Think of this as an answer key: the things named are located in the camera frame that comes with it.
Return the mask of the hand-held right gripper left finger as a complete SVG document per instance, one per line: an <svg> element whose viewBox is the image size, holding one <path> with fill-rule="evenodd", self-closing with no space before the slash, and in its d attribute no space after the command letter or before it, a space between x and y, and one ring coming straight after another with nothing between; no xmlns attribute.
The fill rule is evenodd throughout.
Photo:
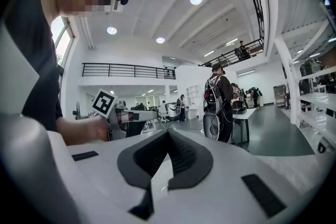
<svg viewBox="0 0 336 224"><path fill-rule="evenodd" d="M169 223L170 209L156 198L167 192L166 130L105 143L70 146L76 165L102 195L93 201L93 223Z"/></svg>

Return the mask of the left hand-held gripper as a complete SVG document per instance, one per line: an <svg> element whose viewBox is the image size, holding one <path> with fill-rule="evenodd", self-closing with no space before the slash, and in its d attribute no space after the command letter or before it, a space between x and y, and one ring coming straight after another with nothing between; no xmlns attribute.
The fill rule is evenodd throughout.
<svg viewBox="0 0 336 224"><path fill-rule="evenodd" d="M100 89L93 100L93 109L105 118L108 125L108 141L126 138L127 122L146 122L157 118L155 111L126 110L116 95Z"/></svg>

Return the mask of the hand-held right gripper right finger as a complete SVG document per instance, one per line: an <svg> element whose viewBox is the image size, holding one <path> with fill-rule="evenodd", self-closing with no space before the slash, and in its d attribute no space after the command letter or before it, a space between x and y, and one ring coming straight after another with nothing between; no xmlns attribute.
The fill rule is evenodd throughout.
<svg viewBox="0 0 336 224"><path fill-rule="evenodd" d="M286 178L249 152L187 131L179 133L209 149L214 164L196 187L169 193L168 223L265 222L266 213L242 180L251 174L257 175L286 208L299 199L299 193Z"/></svg>

